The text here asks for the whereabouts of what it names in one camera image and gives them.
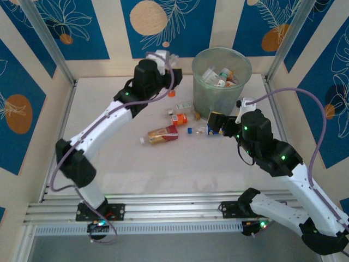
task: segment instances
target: black mounting bracket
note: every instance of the black mounting bracket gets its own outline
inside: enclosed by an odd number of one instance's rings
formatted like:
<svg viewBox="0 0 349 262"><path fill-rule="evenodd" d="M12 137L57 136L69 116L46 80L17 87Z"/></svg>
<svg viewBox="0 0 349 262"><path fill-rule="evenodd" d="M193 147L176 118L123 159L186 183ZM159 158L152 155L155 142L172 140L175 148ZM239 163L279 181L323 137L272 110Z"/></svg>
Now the black mounting bracket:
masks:
<svg viewBox="0 0 349 262"><path fill-rule="evenodd" d="M103 212L100 212L100 207L97 211L106 217L109 221L124 221L125 216L125 204L109 204L104 205ZM76 211L76 221L97 221L101 218L97 216L91 209L89 209L84 203L79 203Z"/></svg>
<svg viewBox="0 0 349 262"><path fill-rule="evenodd" d="M258 215L246 213L240 209L238 201L223 201L219 207L219 211L222 212L223 218L257 218Z"/></svg>

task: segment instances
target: small bottle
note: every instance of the small bottle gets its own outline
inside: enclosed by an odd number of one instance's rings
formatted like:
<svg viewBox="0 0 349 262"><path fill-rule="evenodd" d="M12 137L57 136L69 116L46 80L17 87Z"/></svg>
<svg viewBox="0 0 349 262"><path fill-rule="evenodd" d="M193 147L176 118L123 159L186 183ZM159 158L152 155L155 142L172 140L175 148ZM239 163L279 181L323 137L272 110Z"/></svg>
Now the small bottle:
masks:
<svg viewBox="0 0 349 262"><path fill-rule="evenodd" d="M171 116L171 122L175 126L183 126L188 124L188 122L192 123L193 121L200 120L200 114L198 112L194 113L182 113L182 114L174 114Z"/></svg>
<svg viewBox="0 0 349 262"><path fill-rule="evenodd" d="M218 82L216 84L216 87L225 87L225 83L231 75L233 75L233 72L231 72L227 68L223 68L219 76L217 77Z"/></svg>
<svg viewBox="0 0 349 262"><path fill-rule="evenodd" d="M215 85L217 82L218 75L213 71L215 66L208 68L205 73L203 73L202 78L204 82L210 85Z"/></svg>
<svg viewBox="0 0 349 262"><path fill-rule="evenodd" d="M208 124L198 124L194 127L188 128L188 134L196 134L200 136L206 136L206 135L220 135L222 134L222 130L219 130L218 132L213 132Z"/></svg>
<svg viewBox="0 0 349 262"><path fill-rule="evenodd" d="M165 143L178 139L177 128L174 125L159 128L153 131L148 132L148 135L140 138L142 145L151 144L156 145L159 143Z"/></svg>
<svg viewBox="0 0 349 262"><path fill-rule="evenodd" d="M189 114L192 112L195 112L192 102L185 102L185 103L176 104L173 108L165 109L164 116L169 117L175 114L181 114L181 113Z"/></svg>
<svg viewBox="0 0 349 262"><path fill-rule="evenodd" d="M235 85L239 84L239 80L236 78L233 71L232 74L227 78L227 82L228 81L234 83Z"/></svg>
<svg viewBox="0 0 349 262"><path fill-rule="evenodd" d="M226 81L225 87L233 87L233 86L236 86L236 84L234 84L234 83L231 82L231 81Z"/></svg>

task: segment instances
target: bottle cap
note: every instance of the bottle cap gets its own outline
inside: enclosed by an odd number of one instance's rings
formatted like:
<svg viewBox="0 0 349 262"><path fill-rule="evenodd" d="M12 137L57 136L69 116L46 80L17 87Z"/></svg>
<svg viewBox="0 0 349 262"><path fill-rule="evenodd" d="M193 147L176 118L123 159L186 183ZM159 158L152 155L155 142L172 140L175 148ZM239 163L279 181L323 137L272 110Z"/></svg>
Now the bottle cap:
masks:
<svg viewBox="0 0 349 262"><path fill-rule="evenodd" d="M233 74L233 72L231 72L229 69L227 69L227 68L223 68L222 69L222 71L221 71L221 73L224 73L224 74L226 74L226 75L232 75Z"/></svg>
<svg viewBox="0 0 349 262"><path fill-rule="evenodd" d="M175 90L171 90L168 94L169 97L175 97L176 96L176 91Z"/></svg>

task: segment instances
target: translucent waste bin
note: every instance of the translucent waste bin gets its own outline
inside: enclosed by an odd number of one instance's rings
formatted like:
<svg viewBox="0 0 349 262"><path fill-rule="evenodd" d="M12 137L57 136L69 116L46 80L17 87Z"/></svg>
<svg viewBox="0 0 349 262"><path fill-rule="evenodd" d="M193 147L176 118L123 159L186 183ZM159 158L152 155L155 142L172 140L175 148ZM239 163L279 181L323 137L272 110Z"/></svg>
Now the translucent waste bin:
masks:
<svg viewBox="0 0 349 262"><path fill-rule="evenodd" d="M219 74L223 68L234 72L239 84L233 87L215 87L204 82L202 75L214 67ZM194 107L201 117L207 119L211 111L229 115L238 100L244 85L252 74L250 61L241 53L223 47L200 52L192 62L194 75Z"/></svg>

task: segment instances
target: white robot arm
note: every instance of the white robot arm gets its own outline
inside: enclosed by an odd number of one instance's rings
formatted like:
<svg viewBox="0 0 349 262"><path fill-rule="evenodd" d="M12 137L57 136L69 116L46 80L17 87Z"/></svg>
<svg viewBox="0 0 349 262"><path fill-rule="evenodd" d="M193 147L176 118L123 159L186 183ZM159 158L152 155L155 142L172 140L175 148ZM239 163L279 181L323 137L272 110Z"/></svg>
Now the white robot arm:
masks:
<svg viewBox="0 0 349 262"><path fill-rule="evenodd" d="M95 181L96 170L90 164L90 160L104 141L147 106L146 103L137 102L151 99L163 87L169 88L171 78L159 56L169 64L173 62L171 60L176 59L170 57L166 51L157 51L157 56L149 55L148 59L141 60L135 68L134 78L126 83L93 123L70 141L60 139L56 143L58 162L74 147L60 166L60 170L75 182L84 200L103 216L110 207ZM182 72L177 69L173 86L178 85L181 79ZM270 120L256 109L255 104L247 105L251 101L252 99L244 98L240 102L240 114L237 117L211 113L209 125L214 131L222 128L224 136L234 136L238 145L254 158L261 169L287 185L304 210L288 207L266 197L256 189L249 188L238 200L236 206L239 211L246 217L251 214L265 216L290 228L318 254L327 255L342 251L348 244L348 215L336 207L315 181L314 186L311 186L307 167L299 154L288 143L273 138ZM124 104L130 102L133 104L124 107ZM98 219L95 214L89 212L86 217L93 221Z"/></svg>
<svg viewBox="0 0 349 262"><path fill-rule="evenodd" d="M255 104L249 104L252 101L244 98L238 102L237 117L211 113L208 123L213 131L221 128L223 136L234 136L261 169L287 185L304 209L286 206L253 188L239 197L238 205L231 206L242 210L246 217L265 216L290 228L318 254L343 251L348 244L349 216L313 179L310 183L308 169L300 155L288 143L273 138L270 120Z"/></svg>

